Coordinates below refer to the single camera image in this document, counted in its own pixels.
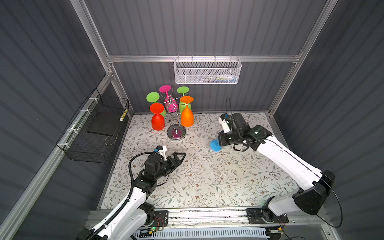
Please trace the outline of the blue plastic wine glass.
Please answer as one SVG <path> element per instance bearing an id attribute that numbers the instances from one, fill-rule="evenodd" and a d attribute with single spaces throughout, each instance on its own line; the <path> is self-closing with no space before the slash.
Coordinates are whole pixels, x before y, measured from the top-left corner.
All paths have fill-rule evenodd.
<path id="1" fill-rule="evenodd" d="M 210 143 L 210 147 L 214 152 L 219 152 L 222 147 L 220 146 L 220 142 L 218 139 L 212 140 Z"/>

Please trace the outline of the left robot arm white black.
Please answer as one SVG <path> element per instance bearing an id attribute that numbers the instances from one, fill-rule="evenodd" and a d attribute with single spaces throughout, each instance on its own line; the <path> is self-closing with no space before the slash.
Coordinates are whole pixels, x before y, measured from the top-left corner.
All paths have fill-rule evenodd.
<path id="1" fill-rule="evenodd" d="M 164 149 L 155 149 L 135 155 L 129 161 L 128 169 L 131 187 L 125 198 L 102 221 L 92 229 L 78 233 L 77 240 L 128 240 L 142 226 L 154 221 L 154 206 L 146 202 L 158 186 L 158 179 L 166 177 L 177 169 L 187 156 L 186 153 L 172 153 L 166 157 Z M 133 161 L 147 155 L 143 172 L 134 179 Z"/>

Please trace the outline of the red plastic wine glass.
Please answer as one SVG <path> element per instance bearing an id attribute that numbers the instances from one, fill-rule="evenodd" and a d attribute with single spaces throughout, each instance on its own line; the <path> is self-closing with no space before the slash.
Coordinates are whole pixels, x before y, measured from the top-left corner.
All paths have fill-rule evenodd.
<path id="1" fill-rule="evenodd" d="M 165 128 L 165 119 L 162 112 L 165 110 L 160 103 L 153 103 L 150 106 L 150 111 L 154 114 L 151 120 L 152 128 L 156 131 L 161 131 Z"/>

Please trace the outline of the orange plastic wine glass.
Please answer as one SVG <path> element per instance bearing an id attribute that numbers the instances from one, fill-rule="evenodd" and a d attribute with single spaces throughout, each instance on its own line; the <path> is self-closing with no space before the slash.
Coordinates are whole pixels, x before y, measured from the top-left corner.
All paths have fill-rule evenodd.
<path id="1" fill-rule="evenodd" d="M 184 127 L 191 127 L 194 124 L 194 114 L 192 110 L 189 108 L 189 105 L 194 101 L 193 97 L 184 96 L 181 97 L 182 106 L 184 109 L 181 113 L 181 124 Z"/>

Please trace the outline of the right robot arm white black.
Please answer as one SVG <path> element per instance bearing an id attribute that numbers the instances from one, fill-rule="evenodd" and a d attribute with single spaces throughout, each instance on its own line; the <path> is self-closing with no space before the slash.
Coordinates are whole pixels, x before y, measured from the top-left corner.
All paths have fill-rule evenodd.
<path id="1" fill-rule="evenodd" d="M 270 197 L 258 216 L 267 224 L 285 223 L 288 213 L 302 211 L 316 216 L 330 194 L 334 194 L 335 174 L 310 165 L 281 143 L 275 135 L 260 125 L 251 128 L 240 113 L 221 114 L 223 129 L 218 135 L 220 147 L 242 145 L 266 156 L 284 170 L 298 188 L 279 197 Z"/>

